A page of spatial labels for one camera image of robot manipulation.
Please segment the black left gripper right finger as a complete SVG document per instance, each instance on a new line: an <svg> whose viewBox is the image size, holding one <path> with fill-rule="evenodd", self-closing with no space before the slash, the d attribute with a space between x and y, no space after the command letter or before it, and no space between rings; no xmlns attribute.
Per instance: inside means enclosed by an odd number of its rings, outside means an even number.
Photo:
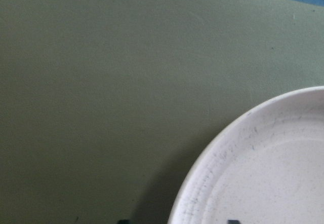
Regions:
<svg viewBox="0 0 324 224"><path fill-rule="evenodd" d="M230 219L230 220L227 221L227 224L240 224L240 221Z"/></svg>

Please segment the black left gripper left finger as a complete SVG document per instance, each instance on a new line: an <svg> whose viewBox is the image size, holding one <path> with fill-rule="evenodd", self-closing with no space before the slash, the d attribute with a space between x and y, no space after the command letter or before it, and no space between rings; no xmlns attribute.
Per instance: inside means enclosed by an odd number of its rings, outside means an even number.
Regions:
<svg viewBox="0 0 324 224"><path fill-rule="evenodd" d="M118 224L130 224L130 221L128 219L122 219L118 221Z"/></svg>

